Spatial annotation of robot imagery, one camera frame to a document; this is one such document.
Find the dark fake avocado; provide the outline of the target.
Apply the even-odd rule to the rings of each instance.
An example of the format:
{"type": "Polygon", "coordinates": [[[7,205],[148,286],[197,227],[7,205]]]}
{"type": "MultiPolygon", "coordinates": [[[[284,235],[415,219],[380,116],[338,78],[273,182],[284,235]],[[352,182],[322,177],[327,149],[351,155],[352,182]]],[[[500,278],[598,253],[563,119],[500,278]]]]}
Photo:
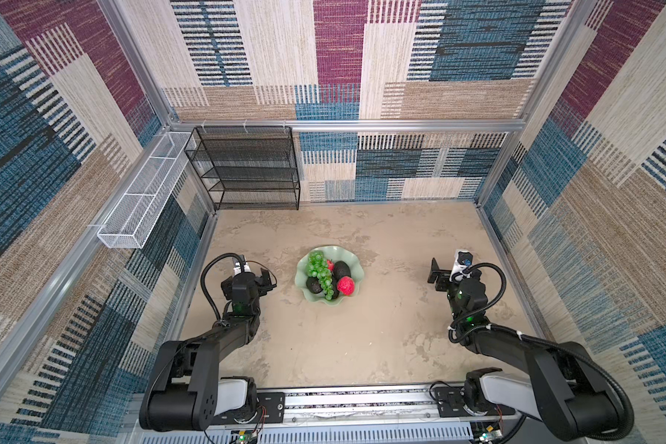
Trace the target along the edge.
{"type": "Polygon", "coordinates": [[[344,261],[338,261],[334,264],[332,274],[336,280],[352,276],[351,268],[344,261]]]}
{"type": "Polygon", "coordinates": [[[306,288],[312,294],[320,294],[323,292],[323,287],[317,277],[308,277],[306,280],[306,288]]]}

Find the green fake grape bunch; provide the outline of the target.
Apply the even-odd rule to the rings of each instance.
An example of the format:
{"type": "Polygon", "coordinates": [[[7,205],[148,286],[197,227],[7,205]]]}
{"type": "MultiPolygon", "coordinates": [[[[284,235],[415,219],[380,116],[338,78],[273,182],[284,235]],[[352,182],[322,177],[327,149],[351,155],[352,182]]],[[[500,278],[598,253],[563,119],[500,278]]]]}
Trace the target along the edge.
{"type": "Polygon", "coordinates": [[[305,272],[307,277],[317,277],[323,287],[323,292],[314,295],[332,301],[335,294],[333,274],[327,268],[327,258],[321,251],[309,253],[305,272]]]}

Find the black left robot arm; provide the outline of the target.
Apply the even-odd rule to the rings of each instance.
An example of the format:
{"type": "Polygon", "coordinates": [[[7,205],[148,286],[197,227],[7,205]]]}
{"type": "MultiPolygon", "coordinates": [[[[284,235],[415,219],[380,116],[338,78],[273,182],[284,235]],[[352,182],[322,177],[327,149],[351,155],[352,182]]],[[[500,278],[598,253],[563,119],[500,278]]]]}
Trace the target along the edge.
{"type": "Polygon", "coordinates": [[[260,298],[276,288],[270,271],[242,271],[222,282],[229,310],[212,329],[160,347],[139,411],[141,428],[205,431],[221,418],[250,422],[259,413],[251,377],[222,377],[220,363],[252,342],[260,326],[260,298]]]}

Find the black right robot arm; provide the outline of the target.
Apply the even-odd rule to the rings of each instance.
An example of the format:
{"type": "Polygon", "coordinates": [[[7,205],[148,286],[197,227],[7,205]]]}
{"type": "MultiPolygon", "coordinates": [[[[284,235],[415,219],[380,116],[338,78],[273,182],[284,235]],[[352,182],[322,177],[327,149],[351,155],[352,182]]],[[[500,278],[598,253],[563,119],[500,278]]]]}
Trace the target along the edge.
{"type": "Polygon", "coordinates": [[[512,407],[544,423],[562,441],[616,441],[633,430],[635,412],[626,391],[582,345],[551,342],[488,319],[508,286],[499,266],[476,264],[461,250],[451,269],[433,261],[427,281],[447,296],[451,343],[525,373],[505,377],[497,368],[469,373],[464,388],[469,411],[484,414],[492,404],[512,407]]]}

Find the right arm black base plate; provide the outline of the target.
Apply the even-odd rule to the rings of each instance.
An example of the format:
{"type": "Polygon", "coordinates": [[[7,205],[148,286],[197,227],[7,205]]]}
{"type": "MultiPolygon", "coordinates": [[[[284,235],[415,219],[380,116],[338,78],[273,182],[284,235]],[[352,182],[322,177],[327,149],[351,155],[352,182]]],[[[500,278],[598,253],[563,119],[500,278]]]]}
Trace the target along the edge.
{"type": "Polygon", "coordinates": [[[500,416],[514,417],[516,410],[511,407],[494,404],[479,412],[472,411],[466,406],[463,396],[464,388],[461,386],[448,386],[435,384],[430,387],[431,398],[438,407],[438,415],[442,418],[498,418],[500,416]]]}

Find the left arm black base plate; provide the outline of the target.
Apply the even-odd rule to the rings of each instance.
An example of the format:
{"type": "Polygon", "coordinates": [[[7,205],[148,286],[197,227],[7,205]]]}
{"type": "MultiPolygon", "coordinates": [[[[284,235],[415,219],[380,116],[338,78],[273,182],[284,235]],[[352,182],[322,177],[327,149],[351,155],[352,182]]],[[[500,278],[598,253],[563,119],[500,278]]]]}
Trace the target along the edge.
{"type": "Polygon", "coordinates": [[[286,394],[283,391],[259,391],[247,398],[244,425],[277,425],[284,421],[286,394]]]}

